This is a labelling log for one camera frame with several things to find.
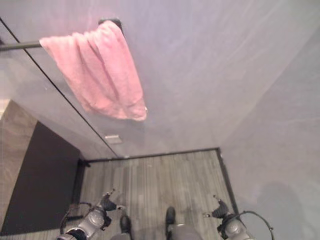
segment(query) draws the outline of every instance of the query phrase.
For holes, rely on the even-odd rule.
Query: grey wall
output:
[[[0,37],[14,42],[2,24]],[[0,53],[0,87],[1,99],[13,99],[85,158],[115,157],[22,50]]]
[[[235,198],[277,240],[320,239],[320,28],[222,144]],[[253,217],[246,223],[269,240]]]
[[[94,30],[119,17],[145,93],[145,122],[83,111],[43,49],[30,53],[120,156],[218,147],[320,25],[315,0],[11,0],[20,41]]]

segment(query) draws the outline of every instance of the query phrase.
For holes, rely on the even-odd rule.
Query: towel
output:
[[[117,119],[146,119],[137,70],[121,29],[112,21],[97,30],[40,40],[82,107]]]

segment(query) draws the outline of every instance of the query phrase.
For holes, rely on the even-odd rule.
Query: grey wood floor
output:
[[[178,223],[194,226],[203,240],[218,240],[219,221],[203,218],[202,213],[218,206],[213,194],[231,209],[215,151],[94,163],[86,169],[81,200],[97,202],[112,188],[116,192],[111,199],[127,207],[135,240],[165,240],[164,219],[169,206],[175,207]],[[93,239],[109,240],[118,233],[121,214],[111,212],[111,225]],[[58,234],[58,230],[50,230],[0,239],[53,240]]]

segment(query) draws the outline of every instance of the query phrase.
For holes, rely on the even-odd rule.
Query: black cable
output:
[[[69,216],[71,210],[79,208],[79,205],[88,205],[89,206],[89,210],[88,210],[87,214],[90,212],[90,210],[92,208],[92,204],[90,202],[85,202],[85,201],[79,202],[78,206],[76,206],[76,207],[69,208],[60,222],[60,234],[61,235],[64,234],[64,228],[67,224],[67,219],[68,219],[68,216]]]
[[[11,29],[8,27],[8,25],[2,20],[0,17],[0,22],[3,24],[5,29],[11,34],[11,36],[16,40],[18,43],[20,43],[19,39],[16,37],[16,35],[11,31]],[[45,71],[40,67],[40,65],[36,62],[36,60],[31,56],[31,54],[23,49],[23,51],[28,55],[28,57],[31,59],[31,61],[38,67],[38,69],[42,72],[42,74],[48,79],[48,81],[52,84],[52,86],[61,94],[61,96],[68,102],[68,104],[73,108],[73,110],[76,111],[76,113],[82,118],[82,120],[91,128],[92,131],[102,140],[102,142],[109,148],[109,150],[116,156],[116,152],[105,142],[102,136],[94,129],[93,126],[87,121],[87,119],[78,111],[78,109],[71,103],[71,101],[64,95],[64,93],[58,88],[58,86],[51,80],[51,78],[45,73]]]
[[[274,228],[272,226],[270,226],[269,222],[263,218],[261,215],[259,215],[258,213],[256,213],[255,211],[243,211],[239,214],[236,214],[234,216],[232,216],[230,219],[227,220],[227,222],[224,224],[224,226],[222,227],[222,231],[224,232],[225,231],[225,228],[226,228],[226,225],[227,223],[229,223],[230,221],[234,220],[234,219],[238,219],[241,215],[244,215],[244,214],[253,214],[253,215],[256,215],[257,217],[259,217],[264,223],[265,225],[268,227],[269,231],[270,231],[270,234],[271,234],[271,239],[272,240],[275,240],[275,236],[274,236],[274,233],[272,232],[274,230]]]

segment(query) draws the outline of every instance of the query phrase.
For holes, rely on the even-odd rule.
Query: black shoe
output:
[[[165,214],[165,236],[167,240],[170,239],[170,233],[168,232],[168,227],[169,225],[175,224],[175,223],[176,223],[176,210],[173,206],[170,206],[167,208],[166,214]]]
[[[127,233],[131,236],[131,221],[128,215],[123,215],[120,218],[120,229],[122,234]]]

